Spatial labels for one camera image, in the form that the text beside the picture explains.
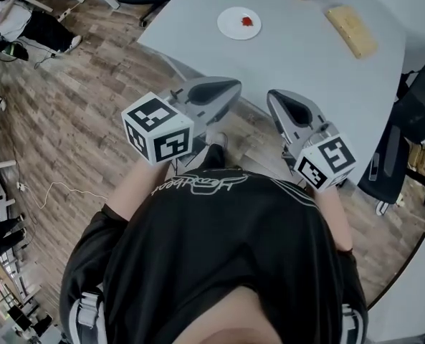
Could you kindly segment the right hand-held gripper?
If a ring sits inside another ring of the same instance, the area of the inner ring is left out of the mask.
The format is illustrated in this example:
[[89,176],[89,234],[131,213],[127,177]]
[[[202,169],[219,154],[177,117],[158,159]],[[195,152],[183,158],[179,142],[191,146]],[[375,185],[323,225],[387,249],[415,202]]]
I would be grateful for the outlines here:
[[267,106],[284,140],[282,158],[314,190],[323,192],[354,170],[349,140],[313,101],[287,90],[270,90]]

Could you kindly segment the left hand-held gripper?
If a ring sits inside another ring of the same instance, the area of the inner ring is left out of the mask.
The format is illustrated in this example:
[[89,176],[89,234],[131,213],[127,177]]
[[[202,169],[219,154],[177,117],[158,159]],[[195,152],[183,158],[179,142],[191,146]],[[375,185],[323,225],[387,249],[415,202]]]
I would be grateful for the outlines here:
[[198,77],[159,95],[149,92],[122,111],[128,142],[149,163],[192,156],[194,141],[206,137],[241,91],[230,77]]

